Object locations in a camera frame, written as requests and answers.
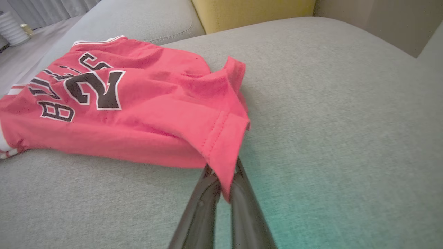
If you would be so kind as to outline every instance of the floor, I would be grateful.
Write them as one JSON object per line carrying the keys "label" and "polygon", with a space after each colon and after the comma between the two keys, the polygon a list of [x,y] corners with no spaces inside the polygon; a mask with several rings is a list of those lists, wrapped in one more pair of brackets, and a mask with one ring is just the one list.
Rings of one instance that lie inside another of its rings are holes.
{"label": "floor", "polygon": [[31,40],[0,53],[0,96],[8,93],[14,84],[28,83],[42,57],[80,18],[77,16],[36,29]]}

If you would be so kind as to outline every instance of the white vase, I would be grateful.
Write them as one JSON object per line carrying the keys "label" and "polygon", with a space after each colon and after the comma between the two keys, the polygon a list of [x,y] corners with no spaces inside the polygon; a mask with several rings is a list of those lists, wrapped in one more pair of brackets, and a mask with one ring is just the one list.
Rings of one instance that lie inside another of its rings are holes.
{"label": "white vase", "polygon": [[14,20],[10,12],[0,15],[0,35],[13,47],[31,39]]}

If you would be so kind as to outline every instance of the bulls jersey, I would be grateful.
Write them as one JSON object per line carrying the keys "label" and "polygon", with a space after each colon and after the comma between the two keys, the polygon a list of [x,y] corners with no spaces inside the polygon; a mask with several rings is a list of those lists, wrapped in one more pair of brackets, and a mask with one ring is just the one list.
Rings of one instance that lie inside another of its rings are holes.
{"label": "bulls jersey", "polygon": [[249,124],[240,93],[245,65],[211,73],[202,57],[119,36],[75,42],[0,100],[0,156],[51,148],[203,168],[225,198]]}

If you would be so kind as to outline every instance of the couch cushion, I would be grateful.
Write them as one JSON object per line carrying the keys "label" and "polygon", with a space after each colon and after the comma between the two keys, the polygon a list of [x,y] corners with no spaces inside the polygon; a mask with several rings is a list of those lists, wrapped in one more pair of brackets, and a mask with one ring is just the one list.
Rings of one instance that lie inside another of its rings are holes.
{"label": "couch cushion", "polygon": [[125,35],[161,45],[204,34],[189,0],[101,1],[42,58],[37,72],[63,56],[78,40],[105,41]]}
{"label": "couch cushion", "polygon": [[[442,75],[320,17],[165,46],[214,70],[246,63],[240,158],[279,248],[443,245]],[[218,215],[217,248],[230,248],[229,209]]]}
{"label": "couch cushion", "polygon": [[[441,247],[442,75],[320,17],[165,46],[246,63],[240,156],[280,249]],[[167,248],[199,174],[25,152],[0,162],[0,247]],[[215,235],[231,248],[224,200]]]}

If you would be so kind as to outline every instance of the black lettering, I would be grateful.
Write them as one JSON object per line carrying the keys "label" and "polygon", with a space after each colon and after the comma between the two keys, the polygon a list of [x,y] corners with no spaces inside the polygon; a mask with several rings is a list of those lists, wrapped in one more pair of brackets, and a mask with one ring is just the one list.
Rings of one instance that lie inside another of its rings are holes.
{"label": "black lettering", "polygon": [[49,101],[39,101],[39,105],[43,107],[41,117],[71,122],[74,118],[74,110],[66,105],[60,105]]}
{"label": "black lettering", "polygon": [[34,96],[47,95],[53,99],[60,99],[60,97],[52,90],[51,85],[48,81],[39,78],[33,78],[31,82],[29,82],[29,85],[30,86],[28,87],[28,89]]}
{"label": "black lettering", "polygon": [[80,57],[80,59],[78,59],[78,62],[80,64],[82,64],[84,67],[86,67],[87,69],[90,69],[90,70],[93,70],[93,71],[100,70],[100,69],[103,69],[103,68],[111,68],[111,66],[108,65],[106,62],[99,62],[95,66],[93,66],[93,65],[88,63],[89,60],[94,62],[96,59],[97,59],[97,57],[95,57],[92,54],[86,52],[86,53],[84,53]]}
{"label": "black lettering", "polygon": [[74,68],[70,68],[70,67],[68,67],[68,66],[58,66],[58,67],[60,67],[60,68],[66,68],[66,69],[72,70],[72,71],[76,72],[77,74],[82,74],[80,71],[78,71],[78,70],[76,70],[76,69],[74,69]]}
{"label": "black lettering", "polygon": [[58,75],[58,74],[56,74],[56,73],[53,73],[53,72],[52,72],[51,70],[49,70],[49,69],[43,69],[43,72],[45,72],[46,74],[49,74],[50,76],[52,76],[53,78],[55,78],[57,81],[62,81],[62,80],[65,80],[65,79],[69,79],[69,78],[74,77],[74,75],[72,75],[72,74],[70,74],[70,73],[66,73],[65,75],[61,76],[61,75]]}

